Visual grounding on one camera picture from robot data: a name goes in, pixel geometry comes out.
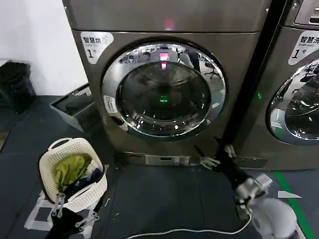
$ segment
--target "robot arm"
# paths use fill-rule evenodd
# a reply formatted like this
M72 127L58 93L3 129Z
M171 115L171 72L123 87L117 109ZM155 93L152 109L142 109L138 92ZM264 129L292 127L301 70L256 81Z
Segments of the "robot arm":
M262 236L286 239L295 232L297 217L292 208L278 199L267 197L271 178L266 174L257 178L247 175L234 162L236 154L231 145L220 147L214 159L203 157L196 149L202 156L204 167L214 167L227 177L236 193L237 206L252 218L254 227Z

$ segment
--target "white plastic basket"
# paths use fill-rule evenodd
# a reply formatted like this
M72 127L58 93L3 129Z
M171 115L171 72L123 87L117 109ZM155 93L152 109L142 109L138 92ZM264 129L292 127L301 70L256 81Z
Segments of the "white plastic basket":
M56 144L67 141L66 143L53 148ZM96 161L101 171L104 172L103 165L88 141L83 138L62 138L55 141L49 146L48 151L41 157L39 162L39 170L43 182L44 190L49 199L55 202L58 189L55 184L55 170L57 163L62 159L69 157L76 153L87 153L91 156L92 160ZM97 183L92 183L83 188L64 204L73 212L77 213L90 205L97 202L107 189L107 179L104 172L103 177Z

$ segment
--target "power cord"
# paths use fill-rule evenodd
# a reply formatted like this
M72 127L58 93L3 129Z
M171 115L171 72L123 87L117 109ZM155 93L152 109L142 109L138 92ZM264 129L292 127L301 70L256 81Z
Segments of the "power cord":
M212 230L212 229L204 229L204 230L192 230L192 229L173 229L167 232L163 232L163 233L144 233L144 234L137 234L137 235L133 235L130 236L126 239L133 239L133 238L138 238L138 237L145 237L145 236L159 236L159 235L166 235L169 233L174 233L174 232L190 232L190 233L219 233L219 234L226 234L226 235L235 235L237 233L240 233L241 231L243 231L248 224L251 222L251 214L249 214L249 219L246 222L246 224L239 230L234 231L234 232L222 232L222 231L217 231L217 230Z

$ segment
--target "chinese text sticker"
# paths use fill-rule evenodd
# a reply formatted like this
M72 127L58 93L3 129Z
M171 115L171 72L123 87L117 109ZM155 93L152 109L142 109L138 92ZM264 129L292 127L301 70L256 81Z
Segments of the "chinese text sticker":
M109 32L82 31L81 40L86 57L91 64L96 64L103 51L113 42Z
M104 105L108 113L117 113L115 99L110 96L104 96Z
M319 49L319 32L318 31L304 31L291 53L288 64L293 66Z

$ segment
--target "gray plastic basket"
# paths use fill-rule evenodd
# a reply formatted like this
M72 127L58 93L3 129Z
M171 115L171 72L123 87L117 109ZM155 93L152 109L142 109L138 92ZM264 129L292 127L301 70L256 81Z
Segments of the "gray plastic basket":
M100 122L89 84L57 99L50 106L62 116L65 122L82 132Z

